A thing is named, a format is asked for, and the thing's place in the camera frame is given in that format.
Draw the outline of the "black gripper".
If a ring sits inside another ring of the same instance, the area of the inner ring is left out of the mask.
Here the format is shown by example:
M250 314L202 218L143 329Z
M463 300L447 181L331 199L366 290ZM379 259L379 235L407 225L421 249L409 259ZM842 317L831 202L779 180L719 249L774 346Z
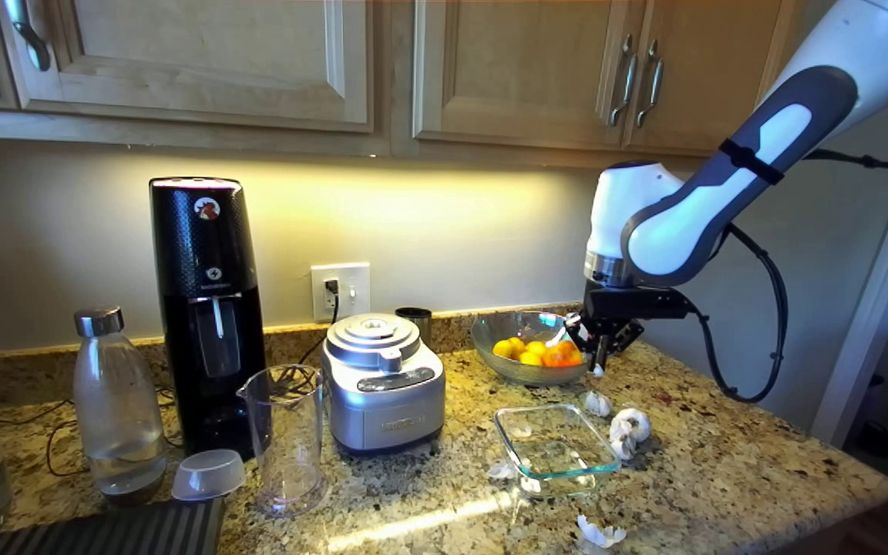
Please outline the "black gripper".
M569 336L593 357L593 377L608 373L608 356L625 351L645 321L685 317L690 301L678 290L604 290L589 285L583 306L564 317Z

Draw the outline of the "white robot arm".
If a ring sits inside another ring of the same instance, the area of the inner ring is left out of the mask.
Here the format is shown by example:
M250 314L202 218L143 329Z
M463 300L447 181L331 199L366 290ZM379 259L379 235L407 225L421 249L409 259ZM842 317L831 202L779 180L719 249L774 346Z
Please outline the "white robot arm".
M583 310L564 317L581 351L604 360L645 317L682 317L678 294L721 233L822 139L888 106L888 0L837 0L799 43L755 110L689 180L664 163L598 176Z

